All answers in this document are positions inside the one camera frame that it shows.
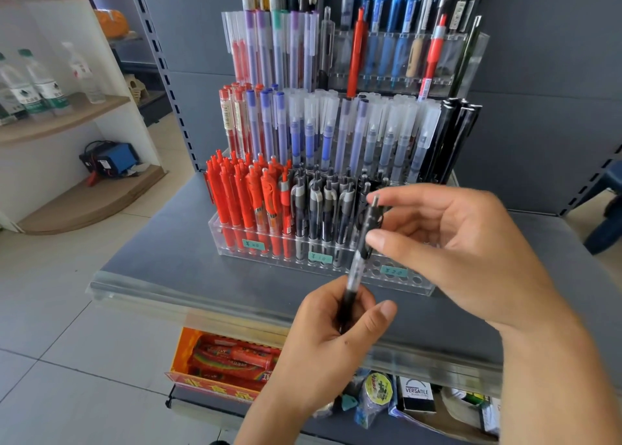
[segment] yellow round label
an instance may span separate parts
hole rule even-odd
[[[382,373],[372,373],[365,380],[365,392],[370,401],[379,406],[384,406],[391,401],[393,386],[389,378]]]

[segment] lower shelf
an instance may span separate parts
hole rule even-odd
[[[103,180],[93,187],[82,181],[19,222],[25,234],[51,235],[103,221],[132,204],[164,176],[151,165],[137,177]]]

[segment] plastic bottle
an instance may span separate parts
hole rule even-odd
[[[45,65],[32,56],[30,49],[19,49],[18,52],[26,61],[26,69],[35,83],[35,88],[45,98],[54,114],[62,116],[74,112],[73,106],[69,104],[69,100]]]
[[[6,63],[3,54],[0,54],[0,77],[33,119],[44,121],[54,116],[39,92],[20,71]]]
[[[78,54],[71,42],[63,42],[63,47],[71,54],[69,66],[74,72],[74,77],[80,82],[80,88],[92,104],[104,103],[105,94],[101,91],[97,79],[93,76],[91,68],[86,63],[84,57]]]

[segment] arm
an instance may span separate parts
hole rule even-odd
[[[397,313],[393,301],[376,304],[361,286],[352,328],[336,328],[346,276],[311,292],[302,301],[270,380],[249,409],[237,444],[293,444],[305,421],[346,387],[363,358]]]
[[[618,405],[592,339],[501,202],[430,184],[378,194],[394,208],[368,244],[501,334],[503,443],[622,443]]]

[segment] green price sticker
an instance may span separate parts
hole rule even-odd
[[[383,265],[380,268],[380,273],[391,276],[399,276],[400,278],[406,278],[408,276],[408,270],[406,268],[390,267],[389,265]]]
[[[333,256],[325,253],[309,252],[309,261],[321,261],[322,263],[332,263]]]
[[[266,249],[266,246],[264,245],[263,242],[257,242],[256,240],[246,240],[245,238],[243,238],[242,244],[246,248],[256,248],[257,250],[261,250],[261,251]]]

